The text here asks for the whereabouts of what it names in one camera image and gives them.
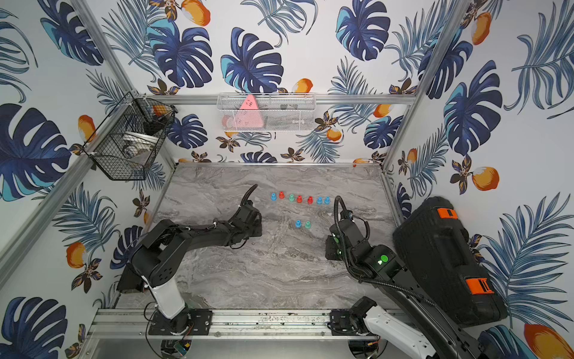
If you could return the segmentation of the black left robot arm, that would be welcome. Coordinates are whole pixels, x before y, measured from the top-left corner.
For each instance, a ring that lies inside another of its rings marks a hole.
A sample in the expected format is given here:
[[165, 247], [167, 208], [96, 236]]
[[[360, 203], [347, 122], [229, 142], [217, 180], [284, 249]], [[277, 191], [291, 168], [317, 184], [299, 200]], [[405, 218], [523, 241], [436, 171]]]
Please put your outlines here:
[[127, 266], [150, 289], [160, 314], [174, 320], [186, 311], [175, 280], [186, 254], [211, 247], [239, 249], [261, 235], [262, 215], [250, 204], [239, 207], [229, 220], [204, 226], [162, 220], [131, 250]]

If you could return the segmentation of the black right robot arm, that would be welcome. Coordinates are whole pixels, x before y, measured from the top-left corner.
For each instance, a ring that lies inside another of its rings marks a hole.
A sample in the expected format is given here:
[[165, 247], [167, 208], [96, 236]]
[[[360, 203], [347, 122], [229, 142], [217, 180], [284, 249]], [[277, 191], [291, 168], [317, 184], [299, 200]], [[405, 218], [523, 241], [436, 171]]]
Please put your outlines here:
[[497, 345], [480, 342], [450, 319], [395, 252], [371, 245], [353, 220], [337, 219], [330, 227], [330, 240], [348, 274], [380, 290], [410, 320], [403, 323], [375, 300], [362, 297], [349, 311], [351, 332], [376, 335], [410, 358], [502, 358]]

